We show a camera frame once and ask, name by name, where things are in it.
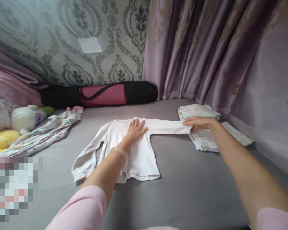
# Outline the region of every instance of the gray bed sheet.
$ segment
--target gray bed sheet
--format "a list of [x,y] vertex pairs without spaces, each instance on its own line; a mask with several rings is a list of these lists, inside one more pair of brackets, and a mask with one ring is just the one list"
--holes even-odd
[[[116,118],[134,116],[179,121],[177,109],[194,104],[189,99],[157,101],[146,105],[88,108],[66,138],[37,153],[38,171],[33,202],[0,229],[45,229],[77,191],[71,166],[99,128]],[[249,224],[229,170],[218,153],[195,149],[188,135],[153,135],[161,178],[117,184],[102,229],[145,229],[171,226],[185,229],[238,229]],[[288,191],[288,176],[252,147],[258,158]]]

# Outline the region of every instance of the pink sleeve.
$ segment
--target pink sleeve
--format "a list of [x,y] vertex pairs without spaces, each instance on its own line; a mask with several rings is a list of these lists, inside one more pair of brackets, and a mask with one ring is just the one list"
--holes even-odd
[[288,213],[275,208],[261,209],[257,214],[258,230],[288,230]]
[[58,212],[47,230],[100,229],[107,208],[104,191],[95,185],[80,189]]

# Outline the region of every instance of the right hand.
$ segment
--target right hand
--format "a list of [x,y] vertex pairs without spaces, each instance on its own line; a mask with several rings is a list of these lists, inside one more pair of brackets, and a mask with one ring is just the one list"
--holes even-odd
[[191,133],[194,133],[198,129],[211,129],[214,122],[217,122],[217,120],[213,118],[193,116],[188,118],[182,124],[185,126],[192,125]]

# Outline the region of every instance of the forearm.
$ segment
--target forearm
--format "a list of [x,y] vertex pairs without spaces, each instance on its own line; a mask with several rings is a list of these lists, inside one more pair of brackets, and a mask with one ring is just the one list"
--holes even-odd
[[[118,144],[117,148],[124,149],[128,153],[132,143],[133,142],[128,137],[124,137]],[[125,158],[121,153],[117,151],[110,151],[100,165],[98,165],[85,180],[79,190],[89,185],[96,185],[100,187],[106,194],[108,206],[115,183],[124,163]]]
[[235,180],[252,226],[256,228],[257,213],[262,208],[288,212],[288,193],[270,172],[219,122],[213,121],[210,130]]

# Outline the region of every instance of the pixelated area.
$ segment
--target pixelated area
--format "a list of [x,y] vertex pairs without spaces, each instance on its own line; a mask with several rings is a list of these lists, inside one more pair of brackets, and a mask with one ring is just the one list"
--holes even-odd
[[0,222],[28,208],[41,167],[41,157],[0,157]]

